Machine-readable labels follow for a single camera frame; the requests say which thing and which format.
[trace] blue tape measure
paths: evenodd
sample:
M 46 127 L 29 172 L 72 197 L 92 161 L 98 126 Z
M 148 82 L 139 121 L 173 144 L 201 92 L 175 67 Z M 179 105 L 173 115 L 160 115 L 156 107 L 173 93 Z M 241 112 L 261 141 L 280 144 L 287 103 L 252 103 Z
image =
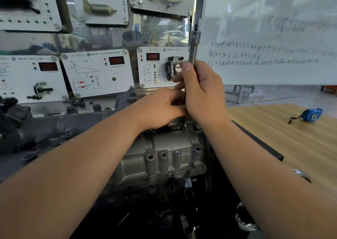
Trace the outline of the blue tape measure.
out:
M 290 124 L 294 119 L 300 119 L 302 118 L 304 121 L 307 122 L 315 122 L 320 118 L 322 115 L 323 110 L 318 108 L 318 109 L 306 109 L 303 111 L 303 113 L 299 117 L 291 117 L 289 118 L 288 124 Z

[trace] red digital display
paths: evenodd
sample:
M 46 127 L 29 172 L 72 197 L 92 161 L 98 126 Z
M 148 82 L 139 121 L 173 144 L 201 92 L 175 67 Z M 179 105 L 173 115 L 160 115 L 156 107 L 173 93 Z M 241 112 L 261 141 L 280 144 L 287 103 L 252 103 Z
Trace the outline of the red digital display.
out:
M 146 53 L 147 61 L 160 61 L 159 53 Z
M 109 57 L 110 65 L 125 64 L 123 56 Z
M 40 71 L 58 71 L 56 62 L 39 62 Z

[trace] hand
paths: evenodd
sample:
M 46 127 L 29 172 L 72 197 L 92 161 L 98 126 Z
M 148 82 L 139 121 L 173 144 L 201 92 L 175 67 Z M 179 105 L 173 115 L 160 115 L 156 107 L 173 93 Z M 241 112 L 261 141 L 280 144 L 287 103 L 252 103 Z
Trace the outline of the hand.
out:
M 201 127 L 214 126 L 227 117 L 222 79 L 205 62 L 196 60 L 196 70 L 184 62 L 172 81 L 180 82 L 175 89 L 186 88 L 187 110 Z
M 182 105 L 184 92 L 178 89 L 160 88 L 136 101 L 125 109 L 137 123 L 139 133 L 148 129 L 157 129 L 177 117 L 188 114 Z

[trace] floor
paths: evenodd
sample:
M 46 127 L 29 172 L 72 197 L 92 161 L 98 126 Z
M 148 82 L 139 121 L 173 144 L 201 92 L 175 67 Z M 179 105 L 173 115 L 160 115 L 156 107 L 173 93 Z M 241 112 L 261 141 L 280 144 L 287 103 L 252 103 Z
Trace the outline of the floor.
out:
M 225 86 L 226 91 L 233 91 L 233 86 Z M 263 99 L 249 97 L 251 89 L 244 88 L 241 103 L 236 96 L 226 95 L 226 107 L 269 105 L 294 103 L 304 108 L 322 108 L 323 113 L 337 118 L 337 95 L 321 92 L 321 86 L 276 86 L 259 85 L 254 93 L 265 95 Z M 261 231 L 251 232 L 249 239 L 265 239 Z

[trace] metal stand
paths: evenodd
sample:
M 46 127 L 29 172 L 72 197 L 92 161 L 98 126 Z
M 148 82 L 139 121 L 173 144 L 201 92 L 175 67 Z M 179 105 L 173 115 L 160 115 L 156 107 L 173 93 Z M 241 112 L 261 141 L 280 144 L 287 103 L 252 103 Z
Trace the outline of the metal stand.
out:
M 238 93 L 235 92 L 237 86 L 240 87 Z M 225 92 L 225 94 L 238 96 L 238 99 L 237 99 L 237 102 L 236 102 L 236 103 L 237 103 L 237 104 L 240 104 L 243 88 L 251 88 L 251 89 L 252 89 L 251 93 L 253 93 L 253 91 L 254 91 L 254 89 L 255 89 L 255 85 L 253 85 L 253 86 L 234 85 L 234 87 L 233 87 L 233 92 Z

